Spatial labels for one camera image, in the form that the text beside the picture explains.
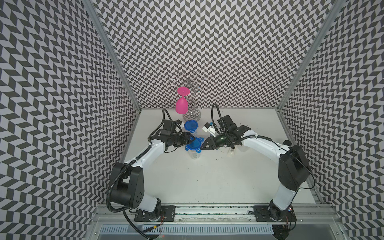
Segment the blue lid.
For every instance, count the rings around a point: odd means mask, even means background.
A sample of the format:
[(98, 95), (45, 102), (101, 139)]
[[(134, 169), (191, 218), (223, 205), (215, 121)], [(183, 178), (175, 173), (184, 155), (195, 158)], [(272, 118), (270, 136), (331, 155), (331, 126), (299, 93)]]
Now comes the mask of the blue lid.
[(199, 128), (198, 122), (195, 120), (186, 121), (184, 124), (184, 129), (187, 132), (190, 132), (191, 134), (194, 134), (198, 128)]
[(201, 153), (201, 146), (204, 142), (204, 138), (195, 137), (195, 139), (188, 145), (185, 146), (186, 151), (195, 151), (196, 153)]

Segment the clear cup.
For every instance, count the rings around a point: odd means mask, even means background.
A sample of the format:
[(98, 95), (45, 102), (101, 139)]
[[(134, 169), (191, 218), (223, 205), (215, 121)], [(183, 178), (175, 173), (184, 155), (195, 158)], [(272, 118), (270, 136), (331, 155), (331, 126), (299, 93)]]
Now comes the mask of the clear cup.
[(202, 151), (201, 151), (201, 149), (188, 150), (188, 153), (189, 153), (191, 159), (196, 160), (196, 159), (198, 159), (201, 156)]

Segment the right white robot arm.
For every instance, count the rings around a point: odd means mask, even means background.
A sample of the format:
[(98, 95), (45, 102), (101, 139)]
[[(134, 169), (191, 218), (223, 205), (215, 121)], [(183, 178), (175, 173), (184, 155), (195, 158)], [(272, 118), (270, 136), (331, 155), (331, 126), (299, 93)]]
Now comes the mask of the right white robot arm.
[(230, 116), (222, 116), (216, 103), (211, 107), (211, 120), (203, 127), (203, 131), (208, 132), (210, 137), (202, 143), (202, 151), (217, 150), (221, 147), (234, 150), (237, 146), (243, 146), (263, 154), (278, 166), (277, 177), (280, 185), (267, 211), (272, 221), (283, 220), (302, 184), (308, 177), (314, 176), (302, 147), (292, 145), (288, 140), (278, 144), (247, 126), (238, 127)]

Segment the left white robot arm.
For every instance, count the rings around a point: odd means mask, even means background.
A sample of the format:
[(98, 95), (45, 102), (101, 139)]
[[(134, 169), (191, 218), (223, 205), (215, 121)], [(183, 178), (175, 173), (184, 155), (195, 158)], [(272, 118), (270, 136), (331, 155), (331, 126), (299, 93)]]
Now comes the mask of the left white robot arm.
[(112, 213), (137, 209), (158, 218), (161, 200), (145, 193), (144, 169), (165, 154), (169, 147), (179, 149), (196, 138), (181, 127), (180, 120), (172, 120), (169, 112), (162, 109), (160, 125), (148, 136), (148, 146), (133, 159), (116, 163), (111, 172), (106, 193), (106, 206)]

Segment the chrome glass holder stand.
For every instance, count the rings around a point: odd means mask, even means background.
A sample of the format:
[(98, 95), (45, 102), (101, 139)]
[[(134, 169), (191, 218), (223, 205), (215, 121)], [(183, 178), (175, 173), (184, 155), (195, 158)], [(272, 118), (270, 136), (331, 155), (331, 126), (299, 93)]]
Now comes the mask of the chrome glass holder stand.
[(180, 71), (177, 72), (176, 77), (171, 80), (171, 83), (175, 85), (177, 89), (187, 87), (190, 90), (190, 94), (186, 96), (189, 104), (188, 112), (182, 115), (184, 122), (189, 120), (199, 121), (201, 119), (201, 111), (198, 109), (198, 92), (201, 91), (204, 81), (205, 78), (199, 71), (190, 74)]

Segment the pink plastic wine glass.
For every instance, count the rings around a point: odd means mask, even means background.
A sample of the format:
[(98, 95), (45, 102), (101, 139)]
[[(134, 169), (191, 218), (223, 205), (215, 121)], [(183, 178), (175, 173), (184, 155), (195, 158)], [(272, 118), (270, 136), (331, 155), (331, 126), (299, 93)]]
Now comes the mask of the pink plastic wine glass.
[(190, 90), (187, 87), (180, 87), (177, 89), (178, 95), (181, 97), (177, 100), (175, 105), (175, 111), (178, 114), (184, 115), (188, 112), (189, 104), (186, 100), (186, 96), (190, 94)]

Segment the green herb spice jar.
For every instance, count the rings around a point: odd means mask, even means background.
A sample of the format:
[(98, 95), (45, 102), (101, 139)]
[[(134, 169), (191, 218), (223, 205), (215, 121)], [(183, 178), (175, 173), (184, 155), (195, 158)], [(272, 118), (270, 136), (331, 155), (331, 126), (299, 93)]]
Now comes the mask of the green herb spice jar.
[(283, 144), (285, 145), (285, 146), (292, 146), (292, 142), (291, 141), (289, 141), (289, 140), (285, 140), (284, 142), (283, 142)]

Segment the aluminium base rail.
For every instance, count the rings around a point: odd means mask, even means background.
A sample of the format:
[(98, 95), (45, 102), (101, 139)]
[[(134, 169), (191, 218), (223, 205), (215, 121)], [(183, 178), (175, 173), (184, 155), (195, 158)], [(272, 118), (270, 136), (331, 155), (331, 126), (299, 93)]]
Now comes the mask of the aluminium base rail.
[[(251, 214), (255, 204), (174, 204), (174, 220), (170, 224), (262, 224)], [(293, 204), (297, 224), (341, 224), (342, 220), (330, 204)], [(96, 208), (91, 225), (126, 224), (122, 213), (111, 213), (106, 205)]]

